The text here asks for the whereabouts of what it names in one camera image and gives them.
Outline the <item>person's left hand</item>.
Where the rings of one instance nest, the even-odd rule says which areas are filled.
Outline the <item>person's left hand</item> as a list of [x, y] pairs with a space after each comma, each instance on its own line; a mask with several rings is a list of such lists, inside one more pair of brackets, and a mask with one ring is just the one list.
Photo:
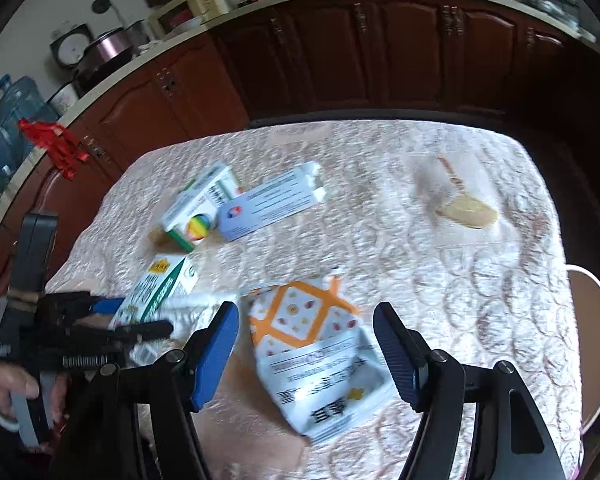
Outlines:
[[[68, 377], [59, 375], [50, 393], [50, 414], [54, 422], [64, 417]], [[0, 414], [9, 422], [16, 420], [12, 408], [12, 394], [35, 399], [40, 393], [38, 382], [22, 367], [0, 362]]]

